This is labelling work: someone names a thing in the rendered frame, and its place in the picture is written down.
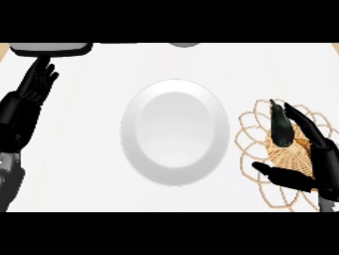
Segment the tan woven flower placemat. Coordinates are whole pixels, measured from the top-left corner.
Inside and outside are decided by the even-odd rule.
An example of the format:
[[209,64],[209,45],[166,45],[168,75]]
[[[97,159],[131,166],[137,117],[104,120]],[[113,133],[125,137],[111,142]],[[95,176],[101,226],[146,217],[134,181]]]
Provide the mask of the tan woven flower placemat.
[[[270,101],[276,101],[284,109],[286,103],[283,101]],[[267,107],[265,110],[256,109],[240,115],[243,119],[252,119],[250,124],[240,125],[240,131],[234,137],[234,142],[240,149],[240,172],[242,175],[256,183],[258,191],[268,207],[292,211],[296,209],[298,205],[305,205],[307,208],[320,211],[319,197],[321,196],[316,188],[313,188],[310,192],[305,192],[276,185],[268,177],[252,166],[258,161],[273,167],[295,169],[307,176],[314,176],[311,165],[311,142],[292,119],[289,119],[295,131],[292,146],[279,147],[273,142],[270,101],[259,100],[255,102],[258,107]],[[317,121],[323,117],[321,114],[311,112],[304,106],[292,107],[311,118],[320,131],[330,127],[330,123],[320,123]],[[321,133],[332,139],[332,134],[329,132],[321,131]]]

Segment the dark green oblong food item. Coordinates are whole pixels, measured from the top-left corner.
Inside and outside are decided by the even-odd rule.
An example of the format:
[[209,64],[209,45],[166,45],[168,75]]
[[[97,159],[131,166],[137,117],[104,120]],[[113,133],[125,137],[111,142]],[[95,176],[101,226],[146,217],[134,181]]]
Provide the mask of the dark green oblong food item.
[[271,139],[279,147],[290,147],[295,140],[295,131],[282,105],[271,102]]

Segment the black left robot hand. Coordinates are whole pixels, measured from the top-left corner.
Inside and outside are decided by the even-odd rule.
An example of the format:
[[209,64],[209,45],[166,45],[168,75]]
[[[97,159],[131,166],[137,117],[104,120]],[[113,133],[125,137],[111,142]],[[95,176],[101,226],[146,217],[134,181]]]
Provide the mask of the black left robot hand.
[[41,56],[18,89],[0,101],[0,152],[17,153],[29,144],[58,77],[51,57]]

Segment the white oval plate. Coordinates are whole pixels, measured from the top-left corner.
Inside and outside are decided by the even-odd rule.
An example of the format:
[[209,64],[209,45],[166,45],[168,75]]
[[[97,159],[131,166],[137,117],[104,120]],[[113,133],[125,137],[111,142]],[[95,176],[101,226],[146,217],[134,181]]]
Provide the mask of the white oval plate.
[[200,84],[166,80],[134,97],[122,121],[122,146],[135,171],[165,186],[187,186],[216,170],[230,144],[222,103]]

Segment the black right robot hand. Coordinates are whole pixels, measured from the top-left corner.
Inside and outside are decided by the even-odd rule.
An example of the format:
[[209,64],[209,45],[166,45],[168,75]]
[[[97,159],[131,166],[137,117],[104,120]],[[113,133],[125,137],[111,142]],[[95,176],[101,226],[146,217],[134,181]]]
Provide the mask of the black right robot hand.
[[258,161],[252,166],[276,185],[305,192],[316,188],[326,200],[339,202],[339,148],[336,143],[323,135],[311,118],[289,104],[284,104],[284,113],[286,117],[296,122],[311,142],[314,176],[307,176],[295,169],[273,167]]

